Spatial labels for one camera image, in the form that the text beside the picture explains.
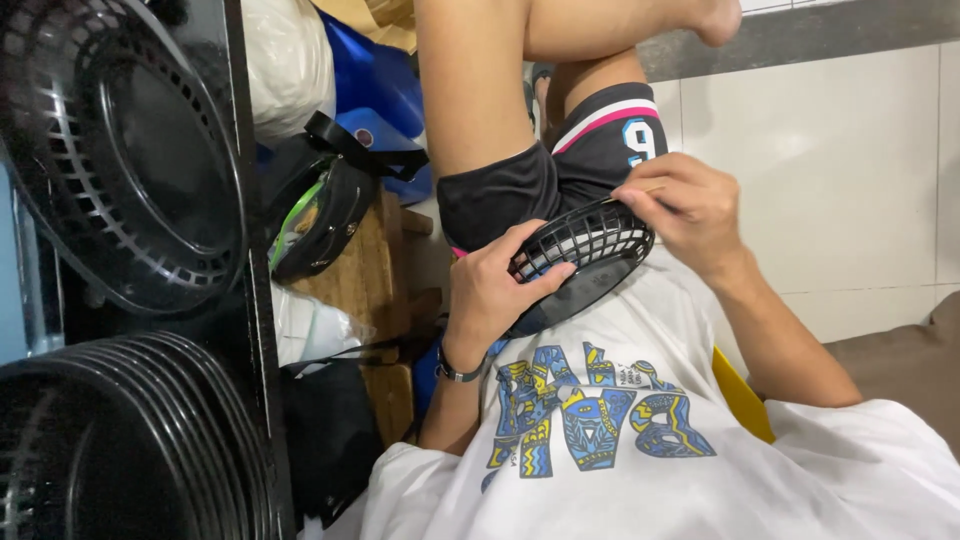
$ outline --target plastic bag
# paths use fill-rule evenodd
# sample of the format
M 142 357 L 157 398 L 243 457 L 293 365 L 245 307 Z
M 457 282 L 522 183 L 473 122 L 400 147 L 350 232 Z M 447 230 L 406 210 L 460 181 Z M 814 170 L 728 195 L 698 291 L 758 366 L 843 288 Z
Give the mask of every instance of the plastic bag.
M 270 283 L 276 355 L 281 366 L 326 358 L 367 344 L 376 330 L 336 307 Z
M 333 53 L 309 0 L 241 0 L 256 140 L 273 147 L 337 111 Z

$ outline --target brown cushion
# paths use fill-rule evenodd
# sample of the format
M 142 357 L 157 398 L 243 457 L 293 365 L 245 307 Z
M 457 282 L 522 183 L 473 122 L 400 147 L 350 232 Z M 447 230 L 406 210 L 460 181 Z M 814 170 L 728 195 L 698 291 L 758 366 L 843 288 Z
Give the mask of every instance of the brown cushion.
M 910 325 L 825 344 L 864 399 L 900 402 L 960 456 L 960 292 Z

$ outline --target black wristband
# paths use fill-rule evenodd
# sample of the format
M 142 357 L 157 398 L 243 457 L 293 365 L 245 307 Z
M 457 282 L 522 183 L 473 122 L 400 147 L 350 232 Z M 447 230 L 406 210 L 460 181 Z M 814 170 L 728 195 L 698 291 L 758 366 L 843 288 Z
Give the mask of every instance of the black wristband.
M 470 373 L 460 373 L 459 371 L 450 367 L 450 364 L 446 361 L 443 343 L 440 344 L 440 347 L 437 347 L 437 359 L 440 361 L 440 371 L 444 372 L 444 375 L 454 382 L 470 382 L 471 380 L 480 377 L 484 366 L 487 364 L 486 357 L 484 357 L 484 359 L 480 361 L 480 365 L 478 365 L 475 370 Z

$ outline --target man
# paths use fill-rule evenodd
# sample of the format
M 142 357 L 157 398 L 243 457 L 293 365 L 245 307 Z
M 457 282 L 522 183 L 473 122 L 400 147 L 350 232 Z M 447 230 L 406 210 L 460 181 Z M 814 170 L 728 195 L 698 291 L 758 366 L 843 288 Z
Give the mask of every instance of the man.
M 377 462 L 363 538 L 960 538 L 960 467 L 943 439 L 901 405 L 861 403 L 741 243 L 735 179 L 661 156 L 633 43 L 686 28 L 719 46 L 739 25 L 735 0 L 416 8 L 444 230 L 468 253 L 451 269 L 444 361 L 481 377 L 441 378 L 420 447 Z M 530 132 L 524 57 L 561 62 L 552 152 Z M 543 219 L 611 192 L 666 250 L 485 365 L 573 270 L 520 285 L 510 257 Z M 717 301 L 767 399 L 773 445 L 737 424 L 710 370 Z

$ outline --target brown paper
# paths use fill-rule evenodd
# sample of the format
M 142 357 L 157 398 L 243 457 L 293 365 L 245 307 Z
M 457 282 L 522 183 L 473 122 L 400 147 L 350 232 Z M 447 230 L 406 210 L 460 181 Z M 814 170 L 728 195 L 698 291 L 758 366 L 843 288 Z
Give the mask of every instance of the brown paper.
M 313 5 L 369 37 L 413 54 L 417 50 L 417 20 L 413 0 L 311 0 Z

